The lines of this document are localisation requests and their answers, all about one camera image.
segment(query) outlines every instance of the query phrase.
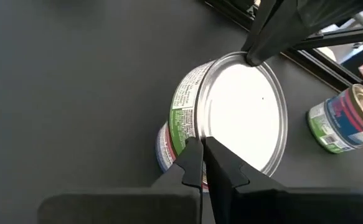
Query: black bar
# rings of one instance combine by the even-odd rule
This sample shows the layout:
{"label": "black bar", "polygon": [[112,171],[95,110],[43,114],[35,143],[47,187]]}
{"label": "black bar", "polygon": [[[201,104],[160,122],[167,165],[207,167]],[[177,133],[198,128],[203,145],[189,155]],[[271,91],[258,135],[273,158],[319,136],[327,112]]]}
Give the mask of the black bar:
{"label": "black bar", "polygon": [[[253,16],[239,10],[227,1],[206,0],[206,3],[218,10],[223,15],[227,16],[228,18],[231,18],[234,22],[239,24],[247,31],[250,30],[254,20]],[[256,12],[258,8],[256,6],[253,6],[253,9]],[[304,50],[288,49],[283,53],[288,58],[308,69],[318,78],[339,91],[343,91],[346,88],[349,88],[353,83],[361,82],[361,79],[356,77],[344,67],[328,59],[321,52],[318,52],[316,50],[314,50],[313,52],[314,55],[310,55],[309,53],[307,53],[307,51]],[[328,65],[324,64],[324,62],[328,63],[332,67],[329,68]]]}
{"label": "black bar", "polygon": [[231,4],[243,12],[250,12],[250,8],[255,4],[255,0],[230,0]]}
{"label": "black bar", "polygon": [[273,11],[278,9],[277,6],[277,0],[267,0],[261,4],[260,13],[255,16],[255,22],[251,26],[250,33],[242,47],[242,51],[248,51],[252,47],[260,31],[273,15]]}
{"label": "black bar", "polygon": [[363,42],[363,27],[326,32],[296,44],[296,50]]}

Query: can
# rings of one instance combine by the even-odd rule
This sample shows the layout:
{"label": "can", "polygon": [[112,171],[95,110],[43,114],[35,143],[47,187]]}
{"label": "can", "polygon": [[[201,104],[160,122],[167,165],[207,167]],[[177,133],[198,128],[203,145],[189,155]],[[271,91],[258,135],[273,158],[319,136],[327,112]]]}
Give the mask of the can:
{"label": "can", "polygon": [[[158,136],[156,138],[156,158],[163,172],[167,171],[176,160],[176,155],[174,154],[169,136],[167,122],[159,130]],[[206,176],[203,177],[202,180],[202,191],[205,193],[209,192]]]}
{"label": "can", "polygon": [[363,145],[363,85],[354,84],[326,103],[332,124],[352,145]]}
{"label": "can", "polygon": [[336,131],[326,109],[327,103],[329,103],[329,99],[311,108],[307,114],[310,130],[318,143],[329,152],[335,154],[360,147],[349,144]]}
{"label": "can", "polygon": [[246,52],[225,55],[184,77],[172,99],[169,137],[178,156],[188,137],[213,136],[271,176],[285,150],[285,97],[271,68],[266,63],[251,67],[245,56]]}

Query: small can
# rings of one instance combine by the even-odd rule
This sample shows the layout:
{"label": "small can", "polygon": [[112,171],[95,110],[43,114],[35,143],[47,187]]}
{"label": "small can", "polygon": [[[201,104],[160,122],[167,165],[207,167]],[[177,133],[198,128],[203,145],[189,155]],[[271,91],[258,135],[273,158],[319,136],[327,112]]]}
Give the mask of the small can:
{"label": "small can", "polygon": [[[167,171],[176,160],[176,155],[172,148],[171,139],[169,136],[167,122],[159,130],[158,136],[156,138],[156,158],[163,172]],[[206,176],[203,177],[202,180],[202,191],[205,193],[209,192]]]}
{"label": "small can", "polygon": [[329,103],[329,100],[311,108],[307,114],[308,125],[318,143],[329,152],[335,154],[359,147],[349,144],[336,131],[332,122],[329,120],[329,114],[326,109],[327,103]]}
{"label": "small can", "polygon": [[285,97],[271,68],[266,63],[251,67],[245,57],[246,52],[231,53],[184,77],[172,99],[169,137],[177,157],[188,137],[213,136],[271,176],[285,150]]}
{"label": "small can", "polygon": [[363,145],[363,85],[355,84],[326,103],[332,124],[351,145]]}

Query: green label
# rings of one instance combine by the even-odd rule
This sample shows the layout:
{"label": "green label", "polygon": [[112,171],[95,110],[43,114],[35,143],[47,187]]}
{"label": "green label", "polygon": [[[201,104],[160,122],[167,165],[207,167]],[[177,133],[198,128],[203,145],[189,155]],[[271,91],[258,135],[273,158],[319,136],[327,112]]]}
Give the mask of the green label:
{"label": "green label", "polygon": [[321,128],[321,123],[318,121],[317,118],[309,119],[309,125],[314,133],[314,135],[317,137],[317,140],[329,151],[333,153],[340,153],[343,150],[339,147],[337,147],[334,143],[330,144],[324,144],[322,138],[327,136],[327,134],[323,131]]}
{"label": "green label", "polygon": [[186,146],[186,139],[195,136],[193,116],[193,109],[173,109],[170,111],[170,132],[177,155]]}

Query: black plastic part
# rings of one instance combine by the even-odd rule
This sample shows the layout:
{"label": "black plastic part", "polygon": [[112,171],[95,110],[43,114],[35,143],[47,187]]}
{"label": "black plastic part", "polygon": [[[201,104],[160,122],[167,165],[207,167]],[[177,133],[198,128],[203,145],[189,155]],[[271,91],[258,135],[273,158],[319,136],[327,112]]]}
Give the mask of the black plastic part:
{"label": "black plastic part", "polygon": [[[229,17],[237,24],[242,26],[247,31],[250,30],[253,19],[251,15],[238,10],[228,1],[223,0],[206,0],[206,2],[221,12],[223,15]],[[253,6],[255,12],[258,11],[256,6]],[[320,78],[333,88],[343,91],[349,88],[354,83],[359,83],[362,80],[355,76],[348,69],[336,64],[330,58],[327,58],[324,54],[316,49],[310,50],[313,54],[309,54],[305,50],[295,50],[289,48],[283,53],[292,61],[300,64],[302,67],[310,71],[313,75]]]}
{"label": "black plastic part", "polygon": [[241,48],[242,51],[247,52],[252,47],[260,31],[262,31],[262,28],[268,22],[268,19],[274,14],[274,10],[278,8],[280,2],[281,1],[277,0],[267,0],[261,2],[260,10],[255,16],[255,22],[252,24],[248,38],[246,39],[243,47]]}
{"label": "black plastic part", "polygon": [[296,50],[363,42],[363,27],[341,29],[309,37],[293,46]]}
{"label": "black plastic part", "polygon": [[230,0],[230,2],[243,12],[250,13],[250,8],[255,0]]}
{"label": "black plastic part", "polygon": [[84,190],[45,199],[39,224],[201,223],[201,193],[193,187]]}
{"label": "black plastic part", "polygon": [[48,198],[40,224],[195,223],[202,219],[204,148],[189,138],[172,166],[146,188],[88,190]]}
{"label": "black plastic part", "polygon": [[362,10],[363,0],[283,1],[255,37],[247,54],[247,62],[259,65],[320,29]]}
{"label": "black plastic part", "polygon": [[275,207],[277,223],[363,223],[363,189],[288,189]]}
{"label": "black plastic part", "polygon": [[177,157],[175,164],[184,169],[182,177],[184,185],[202,190],[202,166],[204,158],[204,147],[197,138],[188,138],[186,147]]}
{"label": "black plastic part", "polygon": [[213,137],[205,140],[205,162],[216,223],[271,219],[274,194],[283,188],[278,182],[254,169]]}

